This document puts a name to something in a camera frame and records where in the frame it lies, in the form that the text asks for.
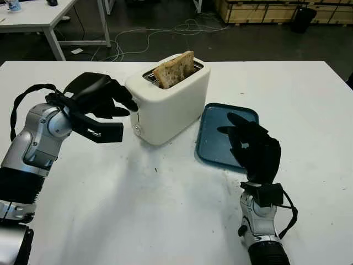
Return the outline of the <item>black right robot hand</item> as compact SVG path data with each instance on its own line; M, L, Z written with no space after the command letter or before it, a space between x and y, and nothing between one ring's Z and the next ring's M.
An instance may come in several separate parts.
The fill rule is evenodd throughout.
M220 126L217 130L228 136L230 152L246 169L248 181L271 184L280 164L279 141L254 121L248 121L235 113L228 113L227 118L232 125Z

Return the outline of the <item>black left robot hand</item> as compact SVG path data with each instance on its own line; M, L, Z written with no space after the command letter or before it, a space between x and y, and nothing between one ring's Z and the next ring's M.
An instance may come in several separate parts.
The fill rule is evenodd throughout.
M128 89L109 75L84 72L67 85L63 94L71 98L82 114L112 119L138 111Z

